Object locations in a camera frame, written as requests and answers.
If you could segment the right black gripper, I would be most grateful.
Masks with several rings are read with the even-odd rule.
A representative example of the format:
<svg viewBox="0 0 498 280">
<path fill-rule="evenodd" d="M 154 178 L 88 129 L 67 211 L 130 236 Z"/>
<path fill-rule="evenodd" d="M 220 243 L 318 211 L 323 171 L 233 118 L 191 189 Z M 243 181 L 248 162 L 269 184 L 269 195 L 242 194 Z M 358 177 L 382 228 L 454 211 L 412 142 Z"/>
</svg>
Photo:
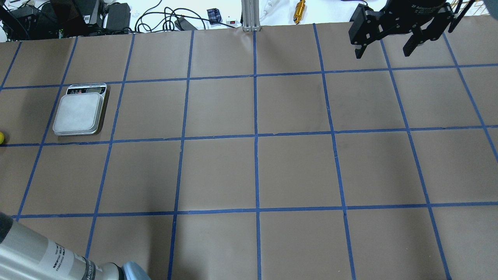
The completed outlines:
<svg viewBox="0 0 498 280">
<path fill-rule="evenodd" d="M 390 35 L 410 34 L 402 50 L 405 57 L 426 41 L 438 40 L 445 30 L 452 33 L 467 13 L 467 5 L 458 0 L 452 7 L 446 0 L 388 0 L 374 11 L 368 4 L 358 4 L 348 34 L 361 59 L 371 43 Z"/>
</svg>

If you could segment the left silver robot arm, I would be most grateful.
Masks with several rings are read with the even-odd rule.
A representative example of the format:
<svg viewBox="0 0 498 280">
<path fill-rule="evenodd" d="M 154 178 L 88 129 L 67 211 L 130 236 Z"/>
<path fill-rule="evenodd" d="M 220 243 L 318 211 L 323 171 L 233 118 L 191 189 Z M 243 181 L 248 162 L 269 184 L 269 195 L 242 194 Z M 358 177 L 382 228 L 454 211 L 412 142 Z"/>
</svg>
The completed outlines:
<svg viewBox="0 0 498 280">
<path fill-rule="evenodd" d="M 0 215 L 0 278 L 2 280 L 149 280 L 135 262 L 101 265 Z"/>
</svg>

